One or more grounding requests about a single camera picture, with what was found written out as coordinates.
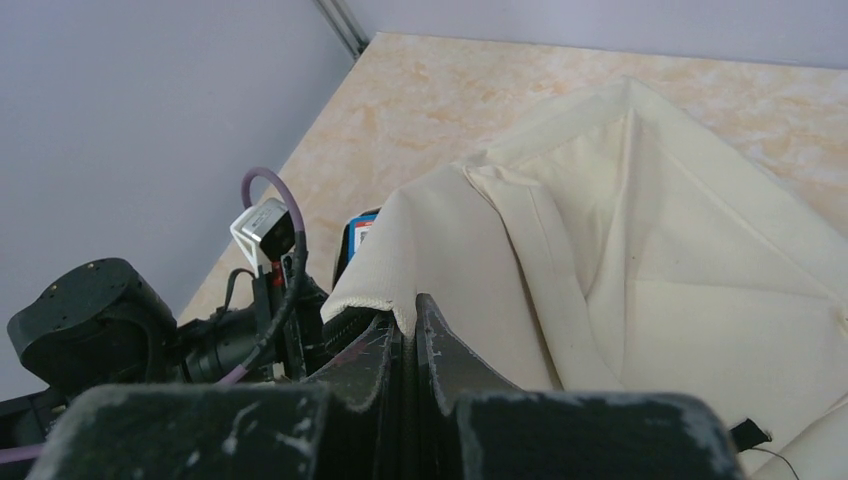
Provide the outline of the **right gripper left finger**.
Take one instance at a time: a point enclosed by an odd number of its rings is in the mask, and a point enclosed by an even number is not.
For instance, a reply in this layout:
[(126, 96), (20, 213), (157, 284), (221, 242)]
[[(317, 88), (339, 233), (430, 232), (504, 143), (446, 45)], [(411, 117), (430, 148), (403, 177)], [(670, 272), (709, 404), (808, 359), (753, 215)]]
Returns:
[(377, 479), (397, 329), (385, 316), (302, 382), (109, 385), (60, 417), (33, 479)]

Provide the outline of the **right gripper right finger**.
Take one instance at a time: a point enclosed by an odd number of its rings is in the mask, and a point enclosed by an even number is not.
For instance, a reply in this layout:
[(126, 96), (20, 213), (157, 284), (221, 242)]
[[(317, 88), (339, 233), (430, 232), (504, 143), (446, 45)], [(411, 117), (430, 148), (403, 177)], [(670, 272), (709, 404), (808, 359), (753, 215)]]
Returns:
[(416, 299), (425, 479), (740, 479), (728, 431), (680, 394), (523, 390)]

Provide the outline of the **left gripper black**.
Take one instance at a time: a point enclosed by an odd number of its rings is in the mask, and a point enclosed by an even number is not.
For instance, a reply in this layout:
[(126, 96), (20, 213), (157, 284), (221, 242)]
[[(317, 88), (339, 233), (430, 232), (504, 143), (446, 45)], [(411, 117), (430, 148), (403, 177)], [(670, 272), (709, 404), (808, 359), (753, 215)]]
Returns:
[[(295, 271), (291, 261), (279, 261), (252, 281), (252, 310), (256, 337), (270, 327), (273, 315), (285, 299)], [(320, 307), (327, 293), (310, 276), (301, 281), (291, 310), (274, 340), (251, 370), (253, 381), (301, 381), (319, 370), (329, 359), (322, 336)]]

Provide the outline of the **light blue book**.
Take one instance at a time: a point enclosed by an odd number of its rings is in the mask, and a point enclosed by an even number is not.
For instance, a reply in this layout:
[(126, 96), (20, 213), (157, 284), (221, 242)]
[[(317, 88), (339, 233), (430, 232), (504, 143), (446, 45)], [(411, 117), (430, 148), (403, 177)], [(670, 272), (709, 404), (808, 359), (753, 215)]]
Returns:
[(352, 218), (345, 226), (342, 234), (342, 242), (335, 265), (333, 285), (336, 285), (344, 270), (360, 249), (360, 246), (376, 220), (380, 209), (366, 211)]

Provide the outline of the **beige canvas student bag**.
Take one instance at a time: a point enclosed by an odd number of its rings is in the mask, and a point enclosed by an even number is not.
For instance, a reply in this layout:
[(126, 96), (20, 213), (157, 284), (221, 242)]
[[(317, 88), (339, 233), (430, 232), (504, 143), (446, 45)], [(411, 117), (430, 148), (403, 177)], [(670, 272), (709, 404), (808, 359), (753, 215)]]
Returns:
[(412, 335), (421, 293), (520, 387), (689, 394), (770, 435), (754, 478), (847, 475), (845, 236), (634, 79), (395, 190), (321, 316)]

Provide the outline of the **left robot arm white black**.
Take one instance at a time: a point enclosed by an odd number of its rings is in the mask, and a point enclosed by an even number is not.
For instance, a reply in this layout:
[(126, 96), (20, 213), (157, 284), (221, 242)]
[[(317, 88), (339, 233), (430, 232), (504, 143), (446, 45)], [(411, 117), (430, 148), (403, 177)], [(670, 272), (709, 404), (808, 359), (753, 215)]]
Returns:
[(333, 398), (300, 258), (253, 275), (249, 307), (179, 325), (130, 263), (81, 265), (7, 332), (39, 394), (1, 405), (5, 479), (325, 479)]

